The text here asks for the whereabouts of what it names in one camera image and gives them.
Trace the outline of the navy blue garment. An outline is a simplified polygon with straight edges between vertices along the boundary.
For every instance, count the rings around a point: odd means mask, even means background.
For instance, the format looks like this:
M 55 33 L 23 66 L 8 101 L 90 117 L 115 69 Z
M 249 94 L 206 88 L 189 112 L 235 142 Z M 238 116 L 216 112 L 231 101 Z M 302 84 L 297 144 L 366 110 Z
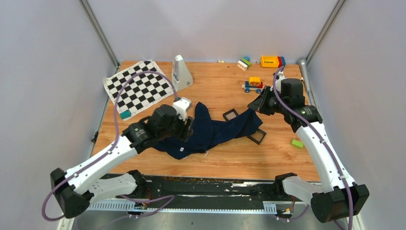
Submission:
M 201 102 L 195 106 L 194 115 L 193 134 L 186 142 L 169 137 L 159 141 L 153 148 L 181 160 L 194 153 L 206 153 L 232 139 L 253 135 L 263 124 L 251 109 L 229 121 L 213 120 L 208 108 Z

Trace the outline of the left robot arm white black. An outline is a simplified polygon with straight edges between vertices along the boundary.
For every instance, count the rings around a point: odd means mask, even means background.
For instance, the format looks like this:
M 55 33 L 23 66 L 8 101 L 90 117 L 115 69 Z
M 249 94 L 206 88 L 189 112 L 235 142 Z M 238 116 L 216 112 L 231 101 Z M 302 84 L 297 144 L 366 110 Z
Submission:
M 191 103 L 182 98 L 173 105 L 156 108 L 151 116 L 132 123 L 114 142 L 86 161 L 68 170 L 54 169 L 50 173 L 51 193 L 55 196 L 64 217 L 77 217 L 91 204 L 120 195 L 132 194 L 141 198 L 147 185 L 134 170 L 103 179 L 112 168 L 157 144 L 173 137 L 186 141 L 192 134 L 193 118 L 187 115 Z

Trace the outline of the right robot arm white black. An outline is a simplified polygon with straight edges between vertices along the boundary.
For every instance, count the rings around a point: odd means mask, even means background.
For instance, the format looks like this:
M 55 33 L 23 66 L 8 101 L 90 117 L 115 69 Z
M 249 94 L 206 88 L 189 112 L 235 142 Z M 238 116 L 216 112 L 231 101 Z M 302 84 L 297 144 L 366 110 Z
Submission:
M 291 172 L 275 177 L 273 193 L 279 200 L 294 196 L 306 202 L 321 223 L 347 218 L 348 228 L 369 197 L 364 184 L 357 184 L 331 146 L 323 120 L 312 105 L 306 105 L 303 83 L 299 79 L 278 79 L 248 108 L 260 114 L 282 114 L 303 142 L 316 167 L 321 184 L 315 185 Z

